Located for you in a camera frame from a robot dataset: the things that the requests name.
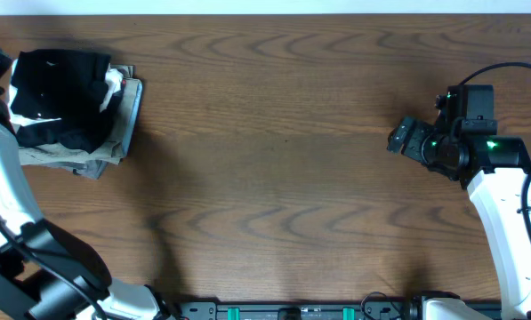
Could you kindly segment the black t-shirt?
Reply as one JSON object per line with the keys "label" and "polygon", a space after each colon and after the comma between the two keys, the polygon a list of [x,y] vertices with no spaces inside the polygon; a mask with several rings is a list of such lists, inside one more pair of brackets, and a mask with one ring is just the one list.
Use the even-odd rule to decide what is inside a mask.
{"label": "black t-shirt", "polygon": [[105,101],[109,96],[110,61],[110,55],[100,52],[21,52],[11,79],[12,122],[111,123],[117,109]]}

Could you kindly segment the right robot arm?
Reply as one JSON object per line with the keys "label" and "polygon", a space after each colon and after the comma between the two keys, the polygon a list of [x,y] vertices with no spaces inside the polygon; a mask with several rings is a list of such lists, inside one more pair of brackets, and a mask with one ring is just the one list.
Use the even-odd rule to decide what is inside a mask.
{"label": "right robot arm", "polygon": [[487,235],[503,319],[531,319],[531,161],[522,139],[404,118],[387,149],[458,181]]}

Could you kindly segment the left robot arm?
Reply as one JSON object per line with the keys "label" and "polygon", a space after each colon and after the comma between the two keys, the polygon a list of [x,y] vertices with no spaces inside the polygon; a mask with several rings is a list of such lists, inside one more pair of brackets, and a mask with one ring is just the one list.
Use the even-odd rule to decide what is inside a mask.
{"label": "left robot arm", "polygon": [[[0,78],[11,66],[0,50]],[[0,87],[0,97],[4,90]],[[169,319],[147,285],[112,278],[87,243],[47,220],[0,98],[0,310],[13,319]]]}

